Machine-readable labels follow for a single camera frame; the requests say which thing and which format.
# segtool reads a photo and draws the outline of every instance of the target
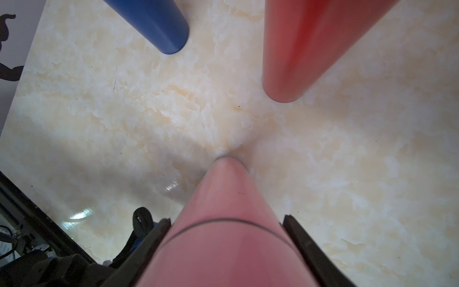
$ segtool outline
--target black cable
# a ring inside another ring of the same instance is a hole
[[[11,229],[6,226],[6,225],[0,225],[1,228],[5,228],[6,230],[8,230],[8,232],[10,233],[10,236],[13,236],[13,232],[11,231]]]
[[[6,230],[8,230],[8,232],[10,233],[10,236],[13,236],[13,232],[11,231],[11,229],[6,226],[6,225],[0,225],[1,228],[4,228]],[[17,240],[15,239],[12,243],[11,243],[11,250],[8,251],[7,253],[3,254],[0,256],[0,260],[2,260],[3,258],[5,258],[6,256],[10,255],[11,253],[13,254],[13,260],[16,260],[16,255],[14,254],[14,251],[16,250],[17,248]]]
[[[14,256],[14,251],[16,250],[17,248],[17,240],[15,239],[12,243],[11,243],[11,250],[8,251],[7,253],[3,254],[0,256],[0,260],[2,260],[3,258],[5,258],[6,256],[9,256],[11,253],[13,253],[13,256]]]

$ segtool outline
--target red cylinder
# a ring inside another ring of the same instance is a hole
[[[303,95],[397,0],[266,0],[263,88],[278,102]]]

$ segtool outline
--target pink cylindrical object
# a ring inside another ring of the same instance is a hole
[[[153,255],[146,286],[318,284],[246,168],[221,158]]]

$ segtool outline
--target beige marble floor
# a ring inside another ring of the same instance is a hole
[[[262,0],[177,3],[167,56],[101,0],[48,0],[0,170],[101,262],[230,154],[357,285],[459,284],[459,1],[402,0],[289,104],[261,87]]]

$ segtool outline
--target blue cylinder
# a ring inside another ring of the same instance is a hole
[[[174,0],[104,0],[161,53],[177,53],[188,39],[188,23]]]

